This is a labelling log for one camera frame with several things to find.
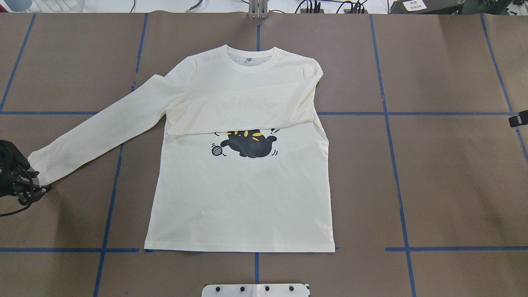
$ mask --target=cable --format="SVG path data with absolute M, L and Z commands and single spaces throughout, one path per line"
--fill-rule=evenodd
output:
M 193 7 L 187 9 L 187 12 L 190 12 L 191 10 L 197 8 L 198 6 L 200 6 L 200 4 L 202 4 L 203 0 L 198 0 L 198 3 L 196 3 Z
M 343 3 L 343 2 L 346 2 L 346 1 L 337 1 L 337 0 L 319 0 L 319 1 L 336 2 L 336 3 Z
M 26 205 L 24 208 L 21 208 L 19 210 L 15 210 L 15 211 L 12 211 L 12 212 L 8 212 L 6 214 L 0 214 L 0 217 L 7 217 L 7 216 L 10 216 L 10 215 L 14 215 L 14 214 L 17 214 L 19 212 L 22 212 L 26 209 L 28 209 L 29 207 L 31 206 L 31 203 L 29 203 L 28 205 Z
M 339 6 L 339 8 L 337 9 L 337 11 L 336 11 L 335 13 L 338 13 L 339 10 L 341 9 L 341 7 L 343 7 L 343 5 L 344 5 L 345 3 L 350 3 L 350 11 L 352 11 L 352 5 L 354 5 L 354 4 L 352 3 L 352 1 L 343 1 L 343 2 L 341 2 L 341 5 Z
M 299 6 L 297 7 L 297 9 L 295 10 L 294 13 L 297 13 L 299 11 L 299 8 L 300 6 L 305 2 L 306 0 L 302 0 L 300 3 L 299 3 Z

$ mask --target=folded sleeve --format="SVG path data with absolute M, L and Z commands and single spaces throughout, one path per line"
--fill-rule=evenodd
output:
M 50 184 L 152 128 L 168 105 L 182 99 L 195 68 L 192 58 L 184 59 L 165 77 L 152 76 L 129 95 L 31 153 L 28 160 L 40 172 L 40 184 Z

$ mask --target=shirt hem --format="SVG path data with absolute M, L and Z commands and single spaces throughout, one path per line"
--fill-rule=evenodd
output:
M 175 242 L 145 241 L 145 249 L 182 250 L 187 252 L 334 253 L 335 245 L 190 245 Z

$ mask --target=white label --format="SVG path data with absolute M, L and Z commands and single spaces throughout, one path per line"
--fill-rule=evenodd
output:
M 423 0 L 412 0 L 403 2 L 403 6 L 405 6 L 405 9 L 407 9 L 407 11 L 419 11 L 427 8 L 425 3 L 423 3 Z

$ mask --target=yarn ball graphic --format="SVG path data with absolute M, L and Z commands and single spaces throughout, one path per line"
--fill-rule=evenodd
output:
M 213 153 L 214 156 L 219 156 L 219 155 L 223 155 L 223 156 L 225 156 L 225 155 L 222 153 L 222 147 L 219 146 L 219 145 L 215 145 L 215 146 L 213 146 L 213 149 L 211 150 L 211 153 Z

